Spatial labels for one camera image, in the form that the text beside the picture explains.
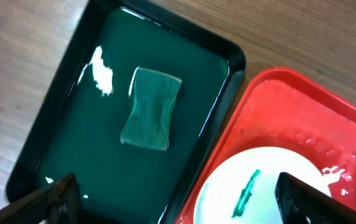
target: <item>red tray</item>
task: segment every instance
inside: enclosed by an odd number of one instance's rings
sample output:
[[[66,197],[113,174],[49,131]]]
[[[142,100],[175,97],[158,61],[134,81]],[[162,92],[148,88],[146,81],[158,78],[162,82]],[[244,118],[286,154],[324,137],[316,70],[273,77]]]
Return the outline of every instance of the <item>red tray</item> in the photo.
[[[193,222],[199,191],[223,161],[260,146],[293,150],[324,175],[336,175],[329,185],[333,198],[356,210],[356,106],[297,71],[276,67],[248,85],[176,224]]]

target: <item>green liquid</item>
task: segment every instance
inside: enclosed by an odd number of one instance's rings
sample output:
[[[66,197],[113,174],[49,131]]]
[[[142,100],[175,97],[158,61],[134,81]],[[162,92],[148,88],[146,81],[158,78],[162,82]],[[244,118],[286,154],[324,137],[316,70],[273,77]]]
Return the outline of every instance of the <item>green liquid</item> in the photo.
[[[110,12],[96,46],[113,71],[113,91],[96,86],[88,65],[50,137],[37,185],[73,172],[85,210],[121,223],[157,223],[228,75],[227,61],[122,9]],[[120,142],[138,66],[182,80],[166,152]]]

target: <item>green object on plate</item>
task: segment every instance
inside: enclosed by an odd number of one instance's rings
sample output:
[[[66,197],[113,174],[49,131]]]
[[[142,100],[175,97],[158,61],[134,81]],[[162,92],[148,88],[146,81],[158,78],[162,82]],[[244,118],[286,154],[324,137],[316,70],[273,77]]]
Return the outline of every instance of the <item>green object on plate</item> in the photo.
[[[246,187],[243,190],[241,190],[240,198],[235,206],[232,218],[240,217],[245,212],[246,204],[249,201],[250,197],[252,196],[251,189],[254,186],[254,181],[260,173],[261,171],[259,169],[255,170],[253,175],[250,177],[250,180],[248,181]]]
[[[167,149],[172,109],[181,82],[179,78],[155,70],[139,67],[135,70],[129,88],[129,96],[134,88],[134,103],[121,132],[122,143]]]

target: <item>tray rim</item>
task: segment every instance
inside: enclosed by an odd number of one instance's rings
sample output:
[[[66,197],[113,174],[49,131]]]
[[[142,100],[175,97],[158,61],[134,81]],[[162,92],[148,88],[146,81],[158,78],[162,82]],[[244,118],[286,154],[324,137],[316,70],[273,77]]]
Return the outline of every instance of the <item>tray rim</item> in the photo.
[[[205,122],[203,134],[199,136],[199,140],[194,146],[185,165],[182,177],[174,189],[174,193],[159,220],[159,223],[174,223],[197,176],[200,174],[205,161],[207,161],[206,158],[210,155],[210,151],[212,150],[211,144],[218,132],[223,117],[233,100],[233,96],[238,91],[240,83],[243,81],[246,69],[246,58],[243,50],[237,44],[147,1],[90,0],[88,2],[61,59],[59,67],[55,72],[46,97],[33,122],[14,168],[10,173],[6,184],[6,198],[12,203],[35,189],[32,185],[33,183],[17,181],[22,179],[22,176],[25,177],[25,180],[31,180],[39,165],[37,163],[38,159],[33,159],[27,152],[35,151],[31,152],[32,155],[34,155],[35,158],[40,157],[41,151],[46,144],[46,139],[52,134],[52,126],[57,122],[63,105],[77,81],[80,74],[79,71],[81,71],[85,63],[90,59],[90,50],[94,46],[96,39],[95,34],[98,33],[96,31],[99,31],[101,27],[100,21],[104,19],[105,15],[113,7],[127,7],[130,10],[136,11],[168,27],[170,30],[183,35],[189,41],[227,59],[229,62],[230,73],[222,84],[218,98],[211,107],[210,115]],[[94,22],[98,22],[99,24],[97,26],[91,26]],[[25,163],[24,161],[28,159],[35,160],[35,163]],[[12,188],[18,188],[22,190],[22,192],[16,189],[13,190]]]
[[[319,97],[317,97],[318,99],[320,99],[324,96],[324,102],[321,104],[323,104],[324,106],[326,106],[332,110],[333,106],[330,105],[329,103],[333,103],[334,106],[339,107],[341,109],[340,111],[337,111],[337,109],[333,110],[333,111],[336,111],[341,116],[344,116],[344,117],[352,120],[354,123],[356,123],[356,106],[353,103],[351,103],[348,100],[344,99],[343,97],[333,93],[332,91],[328,90],[327,88],[323,87],[322,85],[320,85],[320,84],[316,83],[315,81],[311,80],[310,78],[306,77],[302,73],[300,73],[292,68],[289,68],[289,67],[271,67],[271,68],[261,71],[259,74],[257,74],[251,80],[251,82],[248,84],[244,94],[240,98],[240,101],[238,102],[237,107],[235,108],[234,112],[232,113],[232,116],[229,119],[229,122],[221,135],[221,138],[218,140],[213,151],[211,152],[211,155],[208,157],[208,161],[206,162],[206,165],[204,165],[204,169],[201,171],[201,174],[199,175],[195,185],[193,186],[191,193],[187,197],[187,200],[186,200],[184,206],[182,207],[182,210],[178,216],[178,219],[183,219],[187,215],[190,215],[191,219],[186,220],[186,221],[189,223],[193,223],[194,206],[195,206],[197,197],[203,187],[203,184],[205,183],[207,178],[213,172],[212,168],[214,165],[214,161],[217,158],[219,152],[222,150],[222,147],[224,146],[225,141],[229,137],[230,132],[232,131],[235,123],[237,122],[236,118],[243,111],[245,103],[247,102],[248,98],[252,94],[253,90],[257,87],[257,85],[259,85],[262,82],[265,82],[266,80],[281,80],[282,79],[283,75],[277,75],[276,72],[278,72],[278,73],[285,72],[284,75],[295,79],[297,82],[302,82],[304,85],[309,87],[309,89],[307,89],[307,90],[299,90],[299,91],[301,91],[301,92],[316,91],[317,94],[319,95]],[[176,224],[182,224],[182,222],[180,222],[180,220],[177,220]]]

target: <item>tabletop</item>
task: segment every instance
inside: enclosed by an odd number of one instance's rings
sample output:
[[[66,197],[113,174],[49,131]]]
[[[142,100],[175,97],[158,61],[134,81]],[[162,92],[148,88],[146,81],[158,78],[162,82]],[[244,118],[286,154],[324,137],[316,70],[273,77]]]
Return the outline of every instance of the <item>tabletop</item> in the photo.
[[[356,1],[153,0],[237,43],[246,80],[287,66],[356,104]],[[0,0],[0,208],[86,0]],[[237,103],[247,82],[231,108]]]

